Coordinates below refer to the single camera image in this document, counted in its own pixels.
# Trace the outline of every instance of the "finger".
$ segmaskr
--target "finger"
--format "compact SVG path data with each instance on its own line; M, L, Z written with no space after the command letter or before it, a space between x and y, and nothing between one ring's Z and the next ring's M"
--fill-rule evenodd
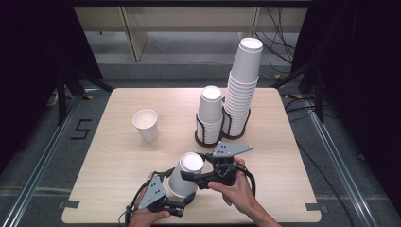
M231 202L230 199L228 199L224 194L222 194L222 195L223 195L223 199L227 203L227 205L229 205L229 206L233 205L233 203Z
M236 162L241 164L241 165L245 165L245 160L243 160L243 159L241 159L241 158L239 158L237 156L234 156L234 160L236 160Z
M168 218L168 217L170 217L170 213L168 211L161 211L161 212L153 213L154 221L160 220L163 218Z
M222 183L218 183L218 182L209 182L208 186L212 190L221 192L222 194L229 193L229 191L230 191L225 185L223 185Z
M144 187L144 189L142 189L141 193L138 196L138 200L141 200L142 198L144 198L145 193L147 192L148 188Z
M152 176L153 176L153 172L151 172L151 173L149 174L148 180L150 180Z

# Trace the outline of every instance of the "gray floor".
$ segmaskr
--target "gray floor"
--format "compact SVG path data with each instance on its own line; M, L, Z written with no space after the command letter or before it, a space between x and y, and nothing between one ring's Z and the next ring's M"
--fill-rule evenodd
M114 87L201 87L209 84L223 87L227 84L228 73L238 45L235 33L150 33L142 59L132 61L123 33L104 32L100 35L98 32L88 32L87 37L104 80ZM286 39L289 44L295 46L297 34L286 34ZM283 48L279 48L278 45L276 47L279 53L289 58ZM258 86L271 86L275 82L275 75L286 76L289 67L290 64L272 56L265 48ZM298 94L297 85L300 79L295 79L280 88L280 94ZM84 81L83 84L86 88L96 88ZM35 194L19 221L19 226L92 226L63 224L61 221L63 209L60 208L61 203L68 200L110 96L104 91L93 91L86 95L91 98L81 100L74 110ZM287 105L291 100L293 99L283 97L283 104ZM366 200L376 226L401 226L400 217L373 172L358 159L357 146L329 104L330 99L327 97L323 108L324 125L363 199ZM296 100L288 107L295 109L305 105L303 100ZM283 223L283 225L352 226L346 214L348 211L354 225L363 226L364 222L360 220L360 215L328 155L312 115L313 112L309 109L301 109L288 112L288 119L296 140L305 150L301 151L301 154L316 198L322 208L323 218L318 223ZM82 136L82 132L75 131L81 119L91 119L90 122L82 123L83 127L90 129L87 139L71 140L72 137ZM26 149L18 152L0 175L2 222L46 149L56 129L57 121L57 106L49 107L26 141ZM345 208L336 194L343 201Z

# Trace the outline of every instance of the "gray gripper jaw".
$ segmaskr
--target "gray gripper jaw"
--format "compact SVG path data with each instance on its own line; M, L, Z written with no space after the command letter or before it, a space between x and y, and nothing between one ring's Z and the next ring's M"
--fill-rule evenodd
M165 188L163 187L162 182L160 181L160 176L153 175L151 179L147 192L145 193L144 198L142 198L139 203L139 210L145 209L152 203L156 202L160 198L166 195Z
M225 142L218 142L215 150L213 151L213 157L215 158L229 158L234 155L246 152L253 149L250 145L239 145L239 144L229 144Z

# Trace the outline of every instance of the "paper cup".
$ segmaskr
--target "paper cup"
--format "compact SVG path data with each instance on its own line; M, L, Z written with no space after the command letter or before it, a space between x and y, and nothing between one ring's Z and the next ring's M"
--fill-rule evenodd
M197 123L198 139L205 144L216 143L220 136L222 121L223 121L223 117L219 120L218 123L213 124L213 125L205 124L202 122L203 126L201 125L200 122L198 122Z
M153 110L146 109L137 112L132 118L132 124L147 143L151 143L159 137L157 113Z
M207 124L219 122L222 118L221 91L216 86L207 86L200 96L198 118Z
M231 76L242 83L252 83L259 75L263 44L255 38L241 40L236 51Z
M181 171L191 172L191 173L201 173L203 169L203 160L202 158L194 152L185 153L180 162L174 168L173 173L168 178L167 185L170 191L177 197L186 198L192 193L198 190L198 186L186 180L183 180L181 177Z

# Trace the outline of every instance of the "black wire cup holder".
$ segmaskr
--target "black wire cup holder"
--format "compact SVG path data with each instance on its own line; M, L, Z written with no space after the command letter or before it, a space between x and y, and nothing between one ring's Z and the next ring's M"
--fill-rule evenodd
M231 130L231 124L233 123L233 118L224 110L223 107L223 124L224 126L224 121L226 120L226 116L228 117L229 123L228 123L228 130L227 133L223 131L223 127L221 127L221 136L230 140L236 140L241 138L244 133L245 133L245 128L247 127L248 119L250 118L251 115L251 108L248 110L248 116L247 119L245 120L244 128L242 129L242 132L239 135L230 135L230 130Z
M212 148L212 147L215 147L215 146L218 144L218 141L221 140L221 138L222 138L221 133L222 133L222 129L223 129L222 127L223 127L223 125L224 125L224 108L222 108L222 111L223 111L223 117L222 117L222 122L221 122L221 126L220 126L220 131L219 131L219 134L218 134L218 140L217 140L215 143L213 143L213 144L207 144L207 143L204 142L205 128L204 128L203 123L200 121L200 119L199 119L199 117L198 117L198 114L196 113L197 123L200 124L201 130L202 130L202 138L201 138L201 140L200 140L200 138L198 137L198 130L199 130L199 128L198 128L198 124L197 124L197 129L195 130L195 141L196 141L200 146L202 146L202 147L204 147L204 148Z

